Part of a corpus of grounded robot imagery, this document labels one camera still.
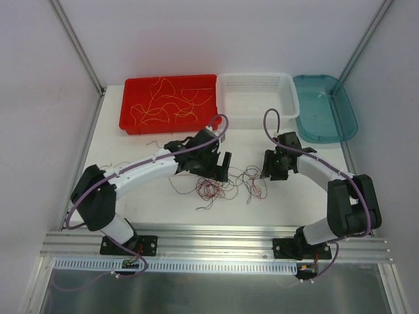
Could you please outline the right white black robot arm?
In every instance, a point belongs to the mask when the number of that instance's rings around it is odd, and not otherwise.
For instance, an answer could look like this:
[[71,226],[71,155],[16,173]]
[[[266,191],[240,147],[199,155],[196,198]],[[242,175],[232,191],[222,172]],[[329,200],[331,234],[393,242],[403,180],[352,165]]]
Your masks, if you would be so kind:
[[291,238],[272,241],[274,258],[330,260],[330,244],[347,237],[367,236],[382,224],[373,180],[339,170],[316,150],[302,148],[296,133],[273,137],[275,149],[264,153],[262,178],[286,181],[290,173],[308,177],[327,194],[325,218],[296,229]]

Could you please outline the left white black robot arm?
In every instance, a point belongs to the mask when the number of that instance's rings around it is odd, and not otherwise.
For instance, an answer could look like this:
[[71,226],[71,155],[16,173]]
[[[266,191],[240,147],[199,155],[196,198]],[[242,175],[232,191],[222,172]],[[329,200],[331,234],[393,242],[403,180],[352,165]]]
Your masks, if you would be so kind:
[[138,257],[145,245],[128,220],[116,212],[116,202],[132,190],[157,179],[187,172],[222,183],[228,180],[231,154],[226,152],[219,165],[219,147],[225,132],[211,127],[195,136],[170,141],[155,153],[125,166],[102,170],[87,167],[70,196],[71,212],[78,212],[82,225],[99,231],[108,241],[106,254]]

